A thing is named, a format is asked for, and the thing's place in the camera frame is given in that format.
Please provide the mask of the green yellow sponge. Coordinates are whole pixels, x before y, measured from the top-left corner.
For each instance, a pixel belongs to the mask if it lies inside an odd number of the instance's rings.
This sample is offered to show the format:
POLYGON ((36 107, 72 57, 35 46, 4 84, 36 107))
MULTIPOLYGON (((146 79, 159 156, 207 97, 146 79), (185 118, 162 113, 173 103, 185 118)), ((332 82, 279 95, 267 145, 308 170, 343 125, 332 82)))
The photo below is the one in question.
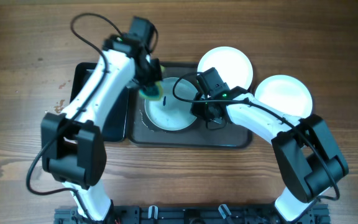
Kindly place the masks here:
POLYGON ((158 80, 154 82, 153 85, 141 88, 138 93, 139 96, 145 100, 158 101, 163 96, 163 87, 162 87, 162 73, 165 71, 165 68, 161 65, 158 66, 160 75, 158 80))

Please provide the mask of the white plate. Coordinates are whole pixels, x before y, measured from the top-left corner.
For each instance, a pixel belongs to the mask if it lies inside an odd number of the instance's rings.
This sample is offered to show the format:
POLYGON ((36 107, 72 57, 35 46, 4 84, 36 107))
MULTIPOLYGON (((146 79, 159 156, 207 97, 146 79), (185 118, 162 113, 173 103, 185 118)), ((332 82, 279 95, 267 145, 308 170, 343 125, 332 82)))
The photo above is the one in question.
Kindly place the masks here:
POLYGON ((198 63, 198 72, 214 67, 230 89, 248 89, 253 80, 253 68, 249 58, 233 47, 216 47, 205 53, 198 63))
POLYGON ((307 118, 313 110, 309 89, 301 81, 288 75, 266 78, 256 88, 254 96, 265 105, 301 118, 307 118))
POLYGON ((164 78, 163 96, 158 101, 145 100, 145 113, 158 128, 165 131, 179 131, 192 125, 196 116, 190 113, 191 103, 180 101, 173 95, 177 77, 164 78))

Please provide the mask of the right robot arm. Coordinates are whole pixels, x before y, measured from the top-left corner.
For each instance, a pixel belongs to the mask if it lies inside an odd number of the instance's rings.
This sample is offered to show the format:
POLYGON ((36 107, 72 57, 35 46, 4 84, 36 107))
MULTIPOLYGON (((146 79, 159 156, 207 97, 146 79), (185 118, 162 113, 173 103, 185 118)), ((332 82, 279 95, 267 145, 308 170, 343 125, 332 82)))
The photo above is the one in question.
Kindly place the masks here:
POLYGON ((192 107, 217 109, 230 123, 245 127, 272 145, 285 183, 274 207, 281 219, 295 223, 349 173, 349 166, 328 125, 311 112, 307 87, 289 75, 266 78, 254 94, 229 88, 215 68, 197 72, 201 93, 192 107))

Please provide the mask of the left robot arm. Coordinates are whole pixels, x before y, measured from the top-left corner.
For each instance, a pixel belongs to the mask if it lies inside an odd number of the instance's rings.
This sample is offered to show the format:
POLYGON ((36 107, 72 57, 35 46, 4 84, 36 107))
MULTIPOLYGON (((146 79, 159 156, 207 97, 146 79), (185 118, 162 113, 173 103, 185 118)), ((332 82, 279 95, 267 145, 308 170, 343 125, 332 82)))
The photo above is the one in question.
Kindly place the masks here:
POLYGON ((115 223, 114 205, 101 176, 107 155, 102 130, 121 92, 133 88, 146 100, 159 100, 162 69, 151 53, 158 31, 147 19, 134 17, 126 33, 118 32, 94 44, 100 55, 91 76, 61 114, 47 113, 41 123, 42 149, 27 173, 29 181, 38 162, 63 184, 58 192, 70 191, 77 204, 74 220, 115 223))

